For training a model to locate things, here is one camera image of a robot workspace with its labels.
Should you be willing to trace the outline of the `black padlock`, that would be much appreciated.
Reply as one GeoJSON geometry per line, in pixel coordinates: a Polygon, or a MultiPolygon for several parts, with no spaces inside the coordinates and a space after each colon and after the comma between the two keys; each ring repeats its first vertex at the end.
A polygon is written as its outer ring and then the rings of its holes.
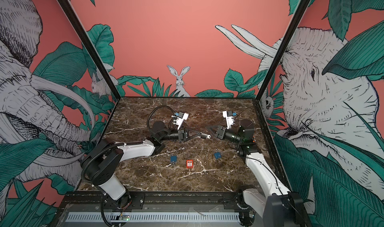
{"type": "Polygon", "coordinates": [[[201,133],[200,138],[201,138],[201,139],[210,139],[211,136],[208,135],[208,134],[201,133]]]}

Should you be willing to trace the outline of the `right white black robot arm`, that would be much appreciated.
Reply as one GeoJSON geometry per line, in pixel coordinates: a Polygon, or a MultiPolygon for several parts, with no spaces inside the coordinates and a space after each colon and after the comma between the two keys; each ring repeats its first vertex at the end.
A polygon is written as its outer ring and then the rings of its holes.
{"type": "Polygon", "coordinates": [[[236,151],[255,175],[263,190],[242,191],[243,204],[251,207],[262,218],[265,227],[310,227],[304,217],[304,201],[291,192],[269,167],[254,139],[255,126],[250,120],[241,120],[237,131],[224,126],[208,126],[213,136],[236,144],[236,151]]]}

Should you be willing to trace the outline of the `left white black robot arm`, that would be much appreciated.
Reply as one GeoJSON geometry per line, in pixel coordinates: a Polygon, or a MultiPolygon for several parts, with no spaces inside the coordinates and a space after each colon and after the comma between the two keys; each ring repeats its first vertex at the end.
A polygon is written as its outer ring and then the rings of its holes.
{"type": "Polygon", "coordinates": [[[118,143],[102,140],[82,161],[81,179],[98,188],[113,201],[131,202],[126,187],[116,177],[118,165],[126,160],[158,155],[164,148],[164,140],[187,142],[192,138],[210,139],[211,136],[187,128],[168,129],[163,122],[157,121],[150,127],[151,136],[140,142],[118,143]]]}

